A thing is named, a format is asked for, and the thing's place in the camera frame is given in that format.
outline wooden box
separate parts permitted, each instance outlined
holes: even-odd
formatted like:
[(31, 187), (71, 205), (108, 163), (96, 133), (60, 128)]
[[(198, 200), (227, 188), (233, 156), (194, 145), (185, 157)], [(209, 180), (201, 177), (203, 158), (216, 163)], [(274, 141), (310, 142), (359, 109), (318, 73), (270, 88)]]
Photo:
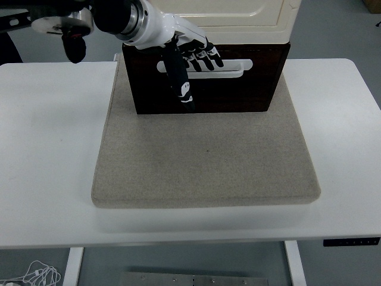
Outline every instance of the wooden box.
[[(282, 73), (290, 43), (216, 45), (222, 59), (250, 59), (253, 66), (241, 77), (189, 79), (196, 113), (267, 111)], [(123, 55), (138, 114), (187, 113), (160, 73), (160, 55), (143, 54), (123, 45)]]
[(373, 14), (381, 13), (381, 0), (363, 0), (369, 12)]

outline gray felt mat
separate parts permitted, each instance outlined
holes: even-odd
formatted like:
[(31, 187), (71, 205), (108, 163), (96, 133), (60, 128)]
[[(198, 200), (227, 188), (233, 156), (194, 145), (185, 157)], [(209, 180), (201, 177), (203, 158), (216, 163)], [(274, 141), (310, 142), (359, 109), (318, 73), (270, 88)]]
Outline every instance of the gray felt mat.
[(319, 195), (283, 76), (265, 113), (137, 115), (119, 60), (93, 180), (94, 205), (304, 204)]

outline box handle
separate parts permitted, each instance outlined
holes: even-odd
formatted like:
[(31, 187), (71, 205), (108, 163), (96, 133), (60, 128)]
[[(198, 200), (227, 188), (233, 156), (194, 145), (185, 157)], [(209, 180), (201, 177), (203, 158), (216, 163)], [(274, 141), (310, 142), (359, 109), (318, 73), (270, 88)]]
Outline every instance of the box handle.
[[(195, 71), (193, 67), (186, 69), (188, 72), (188, 78), (190, 79), (233, 79), (241, 77), (245, 70), (252, 68), (253, 63), (250, 59), (238, 59), (238, 60), (223, 60), (224, 66), (214, 66), (215, 70), (208, 70), (204, 62), (199, 60), (202, 71)], [(160, 73), (166, 73), (164, 63), (159, 61), (157, 64), (157, 70)]]

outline robotic arm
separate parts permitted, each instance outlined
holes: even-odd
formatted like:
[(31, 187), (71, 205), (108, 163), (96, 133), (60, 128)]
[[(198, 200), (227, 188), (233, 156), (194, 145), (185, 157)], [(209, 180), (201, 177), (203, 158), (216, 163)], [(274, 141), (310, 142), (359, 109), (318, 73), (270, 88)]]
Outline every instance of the robotic arm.
[(61, 35), (70, 61), (79, 63), (86, 55), (83, 37), (99, 30), (114, 34), (126, 45), (142, 52), (161, 54), (174, 93), (188, 111), (195, 105), (186, 68), (189, 63), (201, 71), (198, 60), (214, 70), (223, 67), (218, 51), (205, 32), (189, 21), (155, 8), (147, 0), (0, 0), (0, 8), (27, 8), (32, 28), (38, 32)]

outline white container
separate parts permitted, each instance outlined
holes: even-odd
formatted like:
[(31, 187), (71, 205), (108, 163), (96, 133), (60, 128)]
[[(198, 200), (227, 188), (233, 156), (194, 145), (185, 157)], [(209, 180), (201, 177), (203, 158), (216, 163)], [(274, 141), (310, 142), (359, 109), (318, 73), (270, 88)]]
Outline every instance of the white container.
[(287, 43), (301, 0), (151, 0), (220, 44)]

